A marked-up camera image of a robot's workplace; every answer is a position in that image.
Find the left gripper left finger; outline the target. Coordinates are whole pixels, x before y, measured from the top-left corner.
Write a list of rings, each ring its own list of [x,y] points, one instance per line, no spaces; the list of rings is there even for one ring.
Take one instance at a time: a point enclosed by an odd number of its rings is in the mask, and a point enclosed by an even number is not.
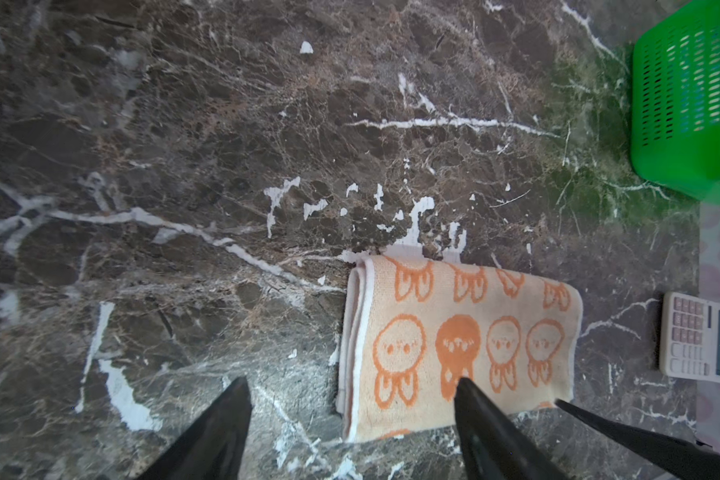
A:
[[[238,377],[138,479],[236,479],[252,410]]]

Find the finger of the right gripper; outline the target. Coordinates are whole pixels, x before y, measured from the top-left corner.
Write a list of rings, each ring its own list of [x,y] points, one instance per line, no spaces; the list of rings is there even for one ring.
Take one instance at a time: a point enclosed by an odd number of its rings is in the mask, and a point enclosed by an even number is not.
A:
[[[678,479],[720,479],[720,454],[689,441],[602,418],[562,399],[554,404]]]

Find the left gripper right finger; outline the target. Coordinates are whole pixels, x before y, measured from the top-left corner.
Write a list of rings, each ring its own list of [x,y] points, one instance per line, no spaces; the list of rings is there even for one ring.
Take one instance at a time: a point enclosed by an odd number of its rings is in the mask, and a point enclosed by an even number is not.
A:
[[[459,379],[454,408],[469,479],[566,477],[471,379]]]

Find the orange patterned towel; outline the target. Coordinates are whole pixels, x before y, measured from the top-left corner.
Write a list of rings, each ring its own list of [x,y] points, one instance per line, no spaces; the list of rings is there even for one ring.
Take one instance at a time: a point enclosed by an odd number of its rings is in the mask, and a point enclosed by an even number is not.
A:
[[[369,256],[347,285],[336,409],[363,443],[450,426],[458,382],[504,413],[571,400],[583,303],[500,268]]]

